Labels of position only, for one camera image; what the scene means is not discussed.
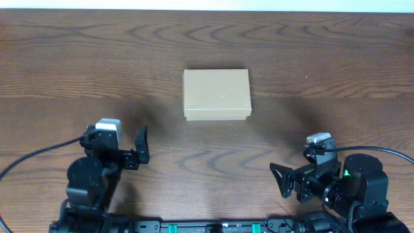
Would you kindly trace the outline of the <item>cardboard box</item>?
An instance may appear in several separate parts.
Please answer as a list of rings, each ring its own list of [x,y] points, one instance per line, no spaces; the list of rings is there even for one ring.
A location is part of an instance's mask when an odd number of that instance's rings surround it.
[[[182,106],[187,121],[246,120],[252,113],[247,69],[186,69]]]

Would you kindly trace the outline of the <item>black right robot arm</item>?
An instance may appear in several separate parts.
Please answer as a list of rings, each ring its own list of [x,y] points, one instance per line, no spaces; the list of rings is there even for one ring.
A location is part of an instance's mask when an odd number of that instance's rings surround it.
[[[389,179],[383,164],[366,154],[367,146],[351,146],[351,155],[338,160],[341,148],[330,133],[307,137],[303,156],[309,164],[293,169],[270,164],[281,196],[293,192],[299,202],[314,198],[323,210],[286,222],[285,232],[408,232],[408,227],[388,211]]]

